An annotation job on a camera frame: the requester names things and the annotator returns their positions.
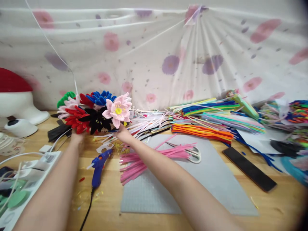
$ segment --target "hand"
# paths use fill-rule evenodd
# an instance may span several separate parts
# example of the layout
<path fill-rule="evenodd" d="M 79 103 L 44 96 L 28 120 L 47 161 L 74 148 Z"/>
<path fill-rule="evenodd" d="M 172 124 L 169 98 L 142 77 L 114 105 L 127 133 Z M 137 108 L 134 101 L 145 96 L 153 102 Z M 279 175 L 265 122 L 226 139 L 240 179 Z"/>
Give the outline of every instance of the hand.
<path fill-rule="evenodd" d="M 72 135 L 71 135 L 71 142 L 75 143 L 75 144 L 80 144 L 80 143 L 83 142 L 85 135 L 86 135 L 85 132 L 83 132 L 81 134 L 77 134 L 76 130 L 73 129 L 72 130 Z"/>
<path fill-rule="evenodd" d="M 135 139 L 123 124 L 120 124 L 119 131 L 115 133 L 115 136 L 128 145 Z"/>

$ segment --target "black pipe cleaner flower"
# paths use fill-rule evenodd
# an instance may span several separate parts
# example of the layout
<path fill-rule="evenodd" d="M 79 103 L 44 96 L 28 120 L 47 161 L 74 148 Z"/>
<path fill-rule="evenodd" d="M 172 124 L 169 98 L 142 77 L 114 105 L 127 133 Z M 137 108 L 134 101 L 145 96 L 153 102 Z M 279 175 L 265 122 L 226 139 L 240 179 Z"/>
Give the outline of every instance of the black pipe cleaner flower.
<path fill-rule="evenodd" d="M 101 132 L 103 128 L 106 128 L 107 130 L 111 130 L 111 119 L 106 119 L 102 114 L 105 110 L 107 110 L 107 107 L 102 107 L 98 111 L 90 108 L 84 109 L 86 113 L 88 113 L 88 116 L 82 117 L 79 119 L 81 122 L 90 121 L 89 126 L 91 127 L 90 134 L 93 135 L 94 132 L 97 130 L 98 132 Z"/>

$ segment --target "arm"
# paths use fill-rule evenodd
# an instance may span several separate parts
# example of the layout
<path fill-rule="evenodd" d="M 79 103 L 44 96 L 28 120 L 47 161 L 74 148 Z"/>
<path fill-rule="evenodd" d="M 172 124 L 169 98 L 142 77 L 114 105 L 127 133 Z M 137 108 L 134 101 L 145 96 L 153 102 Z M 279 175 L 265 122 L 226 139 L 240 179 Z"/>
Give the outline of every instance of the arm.
<path fill-rule="evenodd" d="M 134 149 L 171 193 L 195 231 L 243 230 L 225 207 L 176 162 L 132 137 L 122 125 L 116 136 Z"/>
<path fill-rule="evenodd" d="M 25 207 L 14 231 L 65 230 L 83 138 L 84 134 L 73 131 L 68 148 Z"/>

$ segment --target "cutting mat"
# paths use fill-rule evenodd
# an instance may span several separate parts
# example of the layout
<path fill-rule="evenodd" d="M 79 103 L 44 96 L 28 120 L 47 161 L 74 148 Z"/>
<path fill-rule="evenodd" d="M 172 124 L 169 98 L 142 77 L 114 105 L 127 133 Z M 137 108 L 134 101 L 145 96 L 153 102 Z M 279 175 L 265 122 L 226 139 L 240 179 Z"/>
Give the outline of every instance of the cutting mat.
<path fill-rule="evenodd" d="M 172 135 L 159 134 L 147 143 L 156 147 Z M 258 211 L 245 191 L 225 165 L 209 140 L 196 136 L 177 135 L 170 140 L 174 144 L 197 142 L 202 161 L 199 164 L 187 160 L 176 162 L 193 175 L 225 208 L 234 215 L 258 216 Z M 158 150 L 168 149 L 163 144 Z M 147 169 L 141 176 L 124 186 L 121 212 L 180 214 L 181 210 L 171 194 Z"/>

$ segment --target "blue glue gun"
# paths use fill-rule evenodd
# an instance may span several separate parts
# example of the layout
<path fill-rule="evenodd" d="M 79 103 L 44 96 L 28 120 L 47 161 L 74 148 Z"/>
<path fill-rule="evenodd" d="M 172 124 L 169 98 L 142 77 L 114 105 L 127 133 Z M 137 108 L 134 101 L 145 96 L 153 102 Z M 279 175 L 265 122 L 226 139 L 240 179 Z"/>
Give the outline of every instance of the blue glue gun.
<path fill-rule="evenodd" d="M 109 149 L 102 154 L 100 154 L 98 157 L 96 157 L 94 160 L 92 160 L 92 167 L 94 168 L 94 174 L 92 178 L 92 187 L 97 188 L 100 186 L 101 183 L 101 175 L 103 171 L 104 164 L 106 160 L 110 157 L 112 153 L 112 149 Z"/>

